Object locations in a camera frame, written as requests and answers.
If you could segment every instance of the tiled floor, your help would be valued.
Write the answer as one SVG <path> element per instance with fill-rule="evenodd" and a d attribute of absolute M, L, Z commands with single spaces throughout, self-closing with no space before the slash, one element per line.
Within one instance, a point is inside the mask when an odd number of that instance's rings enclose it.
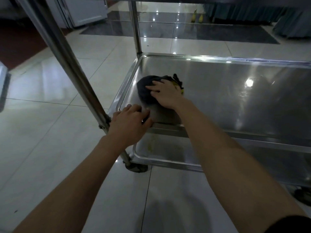
<path fill-rule="evenodd" d="M 192 4 L 138 3 L 139 11 L 191 13 Z M 111 7 L 128 11 L 126 2 Z M 67 36 L 108 109 L 135 58 L 132 37 Z M 272 34 L 271 28 L 265 30 Z M 144 52 L 311 61 L 311 42 L 239 43 L 141 36 Z M 94 148 L 102 131 L 47 48 L 11 70 L 0 113 L 0 232 L 11 232 Z M 136 174 L 116 162 L 84 232 L 236 232 L 202 173 L 152 167 Z"/>

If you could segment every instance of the stainless steel cart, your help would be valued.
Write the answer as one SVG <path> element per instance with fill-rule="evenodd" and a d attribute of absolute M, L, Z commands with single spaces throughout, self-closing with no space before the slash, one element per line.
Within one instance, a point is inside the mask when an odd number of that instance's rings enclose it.
<path fill-rule="evenodd" d="M 207 55 L 143 53 L 136 1 L 240 3 L 307 8 L 311 0 L 129 0 L 137 58 L 106 114 L 54 21 L 45 0 L 19 0 L 39 33 L 107 133 L 110 117 L 127 104 L 145 107 L 136 82 L 147 75 L 173 75 L 184 82 L 184 96 L 280 182 L 311 187 L 311 63 Z M 153 126 L 129 154 L 126 168 L 144 172 L 148 165 L 202 171 L 187 133 L 172 110 L 150 107 Z"/>

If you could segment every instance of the right hand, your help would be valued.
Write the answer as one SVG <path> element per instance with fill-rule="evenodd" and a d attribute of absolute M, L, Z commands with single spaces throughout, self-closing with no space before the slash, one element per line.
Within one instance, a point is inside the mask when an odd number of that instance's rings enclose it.
<path fill-rule="evenodd" d="M 176 106 L 183 100 L 180 87 L 174 86 L 172 82 L 164 79 L 161 82 L 152 81 L 152 83 L 154 86 L 146 86 L 146 88 L 151 90 L 150 94 L 156 98 L 160 105 L 176 109 Z"/>

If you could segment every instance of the left hand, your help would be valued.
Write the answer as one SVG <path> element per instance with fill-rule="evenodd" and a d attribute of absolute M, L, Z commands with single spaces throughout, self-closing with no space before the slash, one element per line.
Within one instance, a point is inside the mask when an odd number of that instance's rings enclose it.
<path fill-rule="evenodd" d="M 140 112 L 141 109 L 140 105 L 129 104 L 113 115 L 108 136 L 114 137 L 124 149 L 137 143 L 153 124 L 151 118 L 142 124 L 142 120 L 149 115 L 150 110 Z"/>

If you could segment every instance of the white door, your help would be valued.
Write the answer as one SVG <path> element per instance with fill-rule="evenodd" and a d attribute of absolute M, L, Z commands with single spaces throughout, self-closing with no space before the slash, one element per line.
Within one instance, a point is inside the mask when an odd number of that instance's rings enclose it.
<path fill-rule="evenodd" d="M 65 0 L 75 27 L 107 18 L 104 0 Z"/>

